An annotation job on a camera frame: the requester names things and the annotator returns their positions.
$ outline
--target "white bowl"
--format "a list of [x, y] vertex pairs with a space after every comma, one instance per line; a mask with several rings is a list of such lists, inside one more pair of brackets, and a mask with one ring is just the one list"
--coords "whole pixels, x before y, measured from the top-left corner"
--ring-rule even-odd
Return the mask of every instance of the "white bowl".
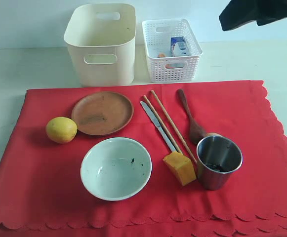
[[148, 151], [124, 137], [104, 140], [92, 147], [81, 165], [81, 179], [95, 197], [117, 201], [137, 194], [152, 171]]

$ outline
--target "table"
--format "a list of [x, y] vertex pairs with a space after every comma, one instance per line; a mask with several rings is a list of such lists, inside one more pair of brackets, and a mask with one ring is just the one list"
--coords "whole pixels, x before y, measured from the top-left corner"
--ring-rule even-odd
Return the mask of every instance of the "table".
[[[193, 82], [264, 80], [267, 98], [287, 136], [287, 40], [206, 42]], [[150, 83], [142, 45], [136, 46], [135, 79]], [[80, 87], [66, 48], [0, 50], [0, 159], [27, 89]]]

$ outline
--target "knife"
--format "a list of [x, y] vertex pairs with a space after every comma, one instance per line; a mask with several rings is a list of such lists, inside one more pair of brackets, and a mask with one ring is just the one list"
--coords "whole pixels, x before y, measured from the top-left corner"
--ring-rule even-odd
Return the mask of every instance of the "knife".
[[157, 127], [157, 129], [159, 130], [161, 136], [163, 137], [163, 139], [165, 140], [167, 146], [169, 147], [169, 149], [171, 150], [171, 152], [176, 152], [175, 147], [173, 146], [173, 144], [171, 143], [171, 141], [169, 140], [168, 136], [165, 134], [163, 128], [161, 127], [161, 124], [159, 122], [159, 120], [157, 119], [157, 117], [154, 115], [154, 113], [152, 112], [152, 110], [150, 109], [150, 107], [143, 101], [140, 101], [144, 111], [147, 113], [147, 115], [149, 116], [149, 118], [151, 119], [152, 123], [154, 124], [155, 127]]

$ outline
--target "white plastic basket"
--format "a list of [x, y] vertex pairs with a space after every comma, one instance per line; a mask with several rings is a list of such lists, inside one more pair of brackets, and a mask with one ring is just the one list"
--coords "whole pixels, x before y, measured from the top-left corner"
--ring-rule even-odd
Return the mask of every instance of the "white plastic basket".
[[[154, 83], [191, 81], [203, 53], [186, 19], [149, 20], [142, 22], [146, 59]], [[170, 57], [171, 37], [183, 36], [191, 56]]]
[[127, 85], [134, 78], [135, 9], [86, 4], [75, 9], [64, 34], [83, 86]]

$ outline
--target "brown plate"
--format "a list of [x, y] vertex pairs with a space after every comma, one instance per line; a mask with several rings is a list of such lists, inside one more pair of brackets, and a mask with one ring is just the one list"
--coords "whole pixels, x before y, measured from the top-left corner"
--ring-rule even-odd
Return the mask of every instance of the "brown plate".
[[93, 136], [119, 131], [131, 120], [131, 101], [116, 92], [101, 91], [82, 98], [72, 110], [72, 120], [78, 130]]

